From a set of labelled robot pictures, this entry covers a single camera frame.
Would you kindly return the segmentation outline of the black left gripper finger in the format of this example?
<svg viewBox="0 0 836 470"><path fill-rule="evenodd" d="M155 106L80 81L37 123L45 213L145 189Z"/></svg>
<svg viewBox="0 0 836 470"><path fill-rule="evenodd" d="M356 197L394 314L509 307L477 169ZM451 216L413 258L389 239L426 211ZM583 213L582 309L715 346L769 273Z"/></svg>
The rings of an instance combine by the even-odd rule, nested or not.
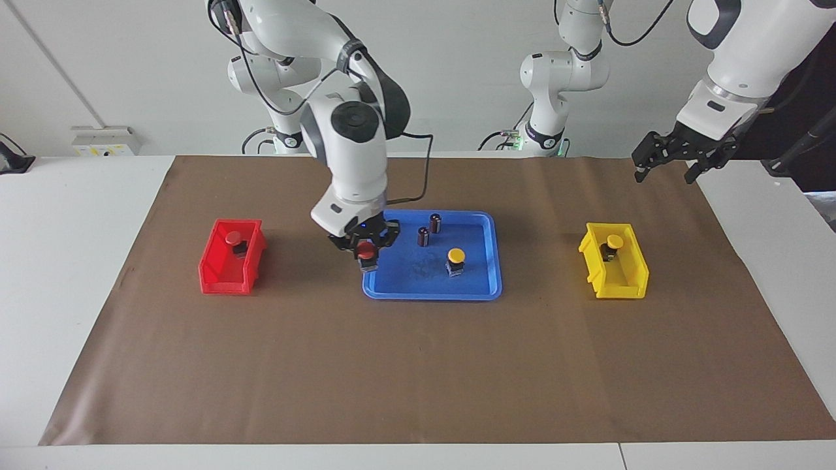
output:
<svg viewBox="0 0 836 470"><path fill-rule="evenodd" d="M668 146L671 137L662 136L658 132L648 132L638 146L631 153L635 165L635 180L637 183L645 181L646 176L653 168L666 165L672 161L668 155Z"/></svg>
<svg viewBox="0 0 836 470"><path fill-rule="evenodd" d="M684 173L684 181L686 184L693 184L700 175L712 169L723 169L726 166L726 156L723 153L713 153L698 157L695 163L691 164Z"/></svg>

